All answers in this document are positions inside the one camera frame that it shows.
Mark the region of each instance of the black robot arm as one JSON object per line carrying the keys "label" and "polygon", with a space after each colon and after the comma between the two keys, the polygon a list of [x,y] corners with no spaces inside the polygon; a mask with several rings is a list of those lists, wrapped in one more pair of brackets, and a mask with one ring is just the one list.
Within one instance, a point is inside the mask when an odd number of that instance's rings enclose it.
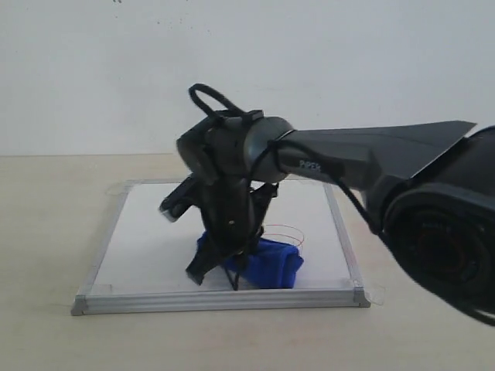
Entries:
{"label": "black robot arm", "polygon": [[[211,110],[197,91],[226,110]],[[470,137],[475,124],[465,121],[297,131],[280,117],[244,112],[205,85],[189,93],[207,117],[177,141],[192,175],[161,211],[176,220],[189,206],[201,210],[212,239],[187,268],[194,281],[255,251],[276,184],[295,174],[338,186],[416,283],[495,324],[495,127]],[[252,181],[268,187],[263,197]]]}

